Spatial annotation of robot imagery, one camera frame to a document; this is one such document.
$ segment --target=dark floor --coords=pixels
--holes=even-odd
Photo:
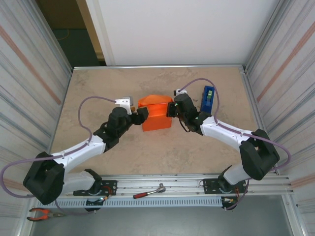
[[[54,29],[53,33],[72,67],[105,65],[98,61],[86,29]]]
[[[281,196],[220,207],[108,208],[33,224],[31,236],[292,236]]]

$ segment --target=white panel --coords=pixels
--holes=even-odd
[[[87,0],[108,65],[245,63],[278,0]]]

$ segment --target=white bracket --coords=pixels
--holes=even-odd
[[[177,96],[178,94],[187,93],[186,90],[182,90],[182,91],[179,91],[179,90],[181,90],[181,89],[179,88],[179,89],[176,90],[176,96]]]
[[[131,112],[132,100],[130,97],[123,97],[122,99],[116,99],[115,101],[116,101],[115,104],[127,110],[128,115],[132,114]]]

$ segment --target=metal wall panel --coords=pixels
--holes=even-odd
[[[0,169],[50,148],[71,74],[34,2],[0,1]],[[24,190],[29,166],[8,169],[6,185]],[[23,203],[0,189],[0,235],[15,232]]]
[[[289,2],[247,72],[270,138],[292,154],[281,173],[315,234],[315,1]],[[282,163],[286,154],[279,153]]]

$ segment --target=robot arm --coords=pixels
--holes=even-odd
[[[108,121],[102,124],[89,139],[51,155],[46,152],[40,153],[36,158],[61,157],[33,162],[23,185],[44,205],[54,201],[60,194],[76,190],[87,190],[91,194],[97,193],[102,180],[97,173],[90,169],[81,173],[69,174],[68,172],[84,161],[114,147],[119,142],[119,138],[133,124],[140,125],[147,119],[146,107],[132,112],[130,102],[128,107],[125,104],[124,102],[120,107],[114,108]]]
[[[228,167],[219,175],[219,185],[224,192],[249,178],[261,180],[279,161],[279,155],[272,144],[243,135],[253,134],[269,139],[265,131],[243,130],[218,120],[218,123],[240,131],[241,134],[227,130],[219,126],[211,114],[198,112],[185,91],[174,98],[173,104],[168,105],[168,116],[178,117],[189,131],[218,139],[240,152],[242,163]]]

